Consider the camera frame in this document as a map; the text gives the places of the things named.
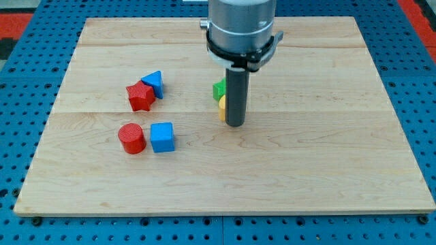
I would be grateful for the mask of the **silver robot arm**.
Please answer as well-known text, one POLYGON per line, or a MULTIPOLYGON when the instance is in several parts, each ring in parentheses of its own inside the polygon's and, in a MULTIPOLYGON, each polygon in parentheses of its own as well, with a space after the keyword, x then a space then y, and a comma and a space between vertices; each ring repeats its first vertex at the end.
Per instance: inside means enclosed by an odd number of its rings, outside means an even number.
POLYGON ((232 71, 267 64, 283 39, 283 31, 273 34, 276 6, 276 0, 210 0, 200 28, 212 60, 232 71))

